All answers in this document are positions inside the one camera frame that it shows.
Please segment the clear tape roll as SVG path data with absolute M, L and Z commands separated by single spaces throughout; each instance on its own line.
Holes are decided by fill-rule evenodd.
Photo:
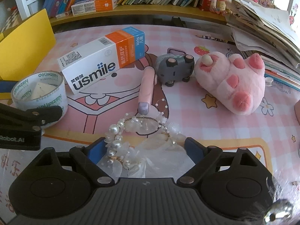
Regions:
M 58 115 L 57 120 L 42 120 L 42 130 L 56 124 L 68 110 L 64 77 L 56 71 L 35 73 L 17 82 L 11 91 L 11 97 L 15 107 L 23 111 L 32 109 L 49 113 L 50 107 L 61 108 L 62 113 Z

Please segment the pearl flower hair band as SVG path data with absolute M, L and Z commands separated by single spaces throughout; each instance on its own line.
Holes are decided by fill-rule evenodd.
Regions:
M 166 99 L 151 105 L 148 113 L 126 113 L 109 127 L 105 152 L 97 166 L 112 179 L 173 178 L 177 180 L 194 162 L 184 147 L 186 136 L 168 120 Z

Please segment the yellow cardboard box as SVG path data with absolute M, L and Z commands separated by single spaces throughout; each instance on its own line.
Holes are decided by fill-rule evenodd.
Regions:
M 1 40 L 1 79 L 19 81 L 32 74 L 55 44 L 46 9 L 27 18 Z

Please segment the white usmile toothpaste box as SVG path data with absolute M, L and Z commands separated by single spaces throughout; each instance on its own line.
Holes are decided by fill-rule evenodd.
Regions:
M 95 39 L 57 59 L 66 82 L 77 94 L 145 56 L 145 33 L 126 27 Z

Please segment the pink cartoon desk mat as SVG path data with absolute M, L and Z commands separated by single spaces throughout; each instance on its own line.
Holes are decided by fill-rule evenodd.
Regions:
M 138 29 L 145 33 L 145 56 L 77 94 L 68 90 L 68 111 L 60 122 L 46 130 L 42 147 L 67 151 L 92 143 L 126 113 L 136 113 L 144 68 L 168 51 L 189 54 L 195 59 L 213 51 L 227 56 L 237 53 L 235 46 L 204 39 L 204 33 L 194 29 L 158 25 L 140 25 Z M 119 26 L 91 27 L 57 34 L 54 48 L 37 72 L 59 71 L 57 59 L 117 30 Z M 289 199 L 299 209 L 299 123 L 294 112 L 299 100 L 297 90 L 273 82 L 265 89 L 259 107 L 248 116 L 231 113 L 195 78 L 172 87 L 157 84 L 152 105 L 161 99 L 167 100 L 168 120 L 177 123 L 183 135 L 230 151 L 248 147 L 275 173 L 282 187 L 280 197 Z

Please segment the wooden white bookshelf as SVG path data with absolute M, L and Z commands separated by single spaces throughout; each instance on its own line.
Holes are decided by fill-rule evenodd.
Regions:
M 29 5 L 36 3 L 37 1 L 38 0 L 15 0 L 22 20 L 25 20 L 31 16 Z M 59 24 L 78 20 L 121 15 L 168 15 L 209 21 L 222 25 L 226 24 L 226 19 L 222 15 L 202 11 L 198 8 L 179 7 L 173 5 L 122 5 L 117 6 L 117 8 L 112 11 L 96 12 L 77 16 L 68 15 L 61 18 L 51 18 L 50 23 L 52 26 L 57 26 Z

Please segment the pink plush paw toy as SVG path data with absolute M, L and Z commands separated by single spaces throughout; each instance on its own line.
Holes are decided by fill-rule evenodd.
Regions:
M 197 60 L 194 73 L 199 85 L 234 114 L 252 114 L 264 97 L 265 65 L 257 53 L 244 59 L 211 52 Z

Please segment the grey toy car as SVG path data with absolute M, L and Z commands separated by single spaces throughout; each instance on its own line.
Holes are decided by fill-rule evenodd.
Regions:
M 195 61 L 192 55 L 169 53 L 157 57 L 154 69 L 158 80 L 167 87 L 172 87 L 175 82 L 189 82 L 194 66 Z

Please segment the pink highlighter pen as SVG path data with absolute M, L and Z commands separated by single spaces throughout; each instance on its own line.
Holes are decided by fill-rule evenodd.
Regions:
M 147 115 L 152 103 L 154 86 L 157 83 L 156 72 L 153 67 L 146 67 L 143 71 L 138 96 L 138 113 Z

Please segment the orange white box on shelf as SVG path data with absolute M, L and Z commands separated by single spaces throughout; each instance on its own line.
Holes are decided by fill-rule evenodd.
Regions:
M 112 11 L 117 7 L 117 0 L 85 0 L 71 6 L 72 14 L 82 15 L 87 13 Z

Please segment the stack of papers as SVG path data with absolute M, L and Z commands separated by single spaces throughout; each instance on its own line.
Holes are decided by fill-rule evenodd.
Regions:
M 244 57 L 255 53 L 265 63 L 265 76 L 299 90 L 299 36 L 288 12 L 265 8 L 252 0 L 225 0 L 233 39 Z

